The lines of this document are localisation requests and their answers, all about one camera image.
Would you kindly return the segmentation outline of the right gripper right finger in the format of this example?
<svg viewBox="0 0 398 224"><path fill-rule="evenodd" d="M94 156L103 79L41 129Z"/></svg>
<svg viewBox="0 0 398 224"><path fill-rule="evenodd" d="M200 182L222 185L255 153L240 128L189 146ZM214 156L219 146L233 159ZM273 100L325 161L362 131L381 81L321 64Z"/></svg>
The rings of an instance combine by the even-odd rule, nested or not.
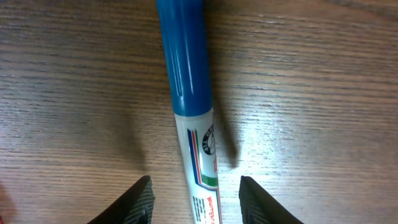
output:
<svg viewBox="0 0 398 224"><path fill-rule="evenodd" d="M303 224L252 177L241 176L239 202L244 224Z"/></svg>

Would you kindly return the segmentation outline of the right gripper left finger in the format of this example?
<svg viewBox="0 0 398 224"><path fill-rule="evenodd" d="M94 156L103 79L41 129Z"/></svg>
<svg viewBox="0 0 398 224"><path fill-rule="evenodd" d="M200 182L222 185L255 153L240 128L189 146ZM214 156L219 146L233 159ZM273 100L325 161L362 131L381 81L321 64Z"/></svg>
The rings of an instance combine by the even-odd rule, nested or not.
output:
<svg viewBox="0 0 398 224"><path fill-rule="evenodd" d="M88 224L151 224L154 202L151 177L145 175Z"/></svg>

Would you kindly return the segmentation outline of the blue white marker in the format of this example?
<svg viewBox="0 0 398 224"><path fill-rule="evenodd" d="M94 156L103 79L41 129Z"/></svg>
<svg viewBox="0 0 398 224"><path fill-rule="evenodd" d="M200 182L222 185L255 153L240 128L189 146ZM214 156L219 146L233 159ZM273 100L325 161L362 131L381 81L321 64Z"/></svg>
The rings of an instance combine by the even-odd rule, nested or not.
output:
<svg viewBox="0 0 398 224"><path fill-rule="evenodd" d="M194 223L222 222L202 0L157 0Z"/></svg>

